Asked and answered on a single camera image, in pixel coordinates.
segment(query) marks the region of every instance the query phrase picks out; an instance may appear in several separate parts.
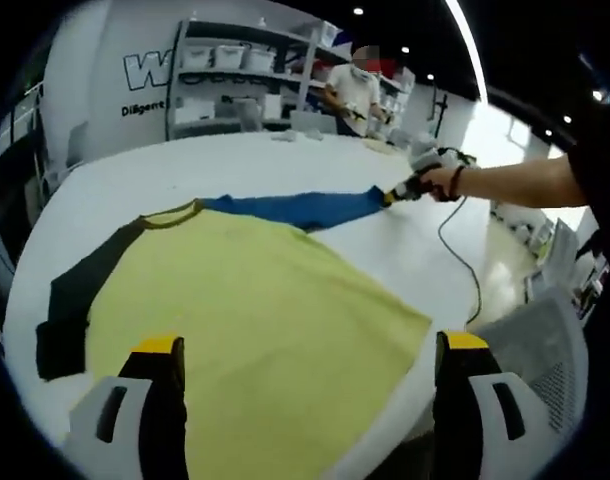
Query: shirt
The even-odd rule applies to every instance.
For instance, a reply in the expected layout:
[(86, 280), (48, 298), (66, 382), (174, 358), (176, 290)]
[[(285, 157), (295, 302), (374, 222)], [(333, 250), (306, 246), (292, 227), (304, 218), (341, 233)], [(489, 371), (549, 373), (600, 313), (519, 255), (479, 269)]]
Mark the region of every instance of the shirt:
[(378, 79), (369, 74), (367, 81), (358, 78), (352, 73), (352, 65), (338, 65), (332, 69), (327, 84), (334, 88), (338, 100), (351, 107), (350, 109), (361, 114), (365, 119), (345, 117), (343, 120), (358, 135), (364, 137), (367, 133), (367, 119), (370, 107), (378, 105), (380, 86)]
[[(600, 117), (583, 119), (584, 133), (568, 158), (596, 217), (610, 265), (610, 108), (599, 108)], [(610, 478), (610, 274), (584, 333), (589, 380), (583, 421), (542, 478)]]

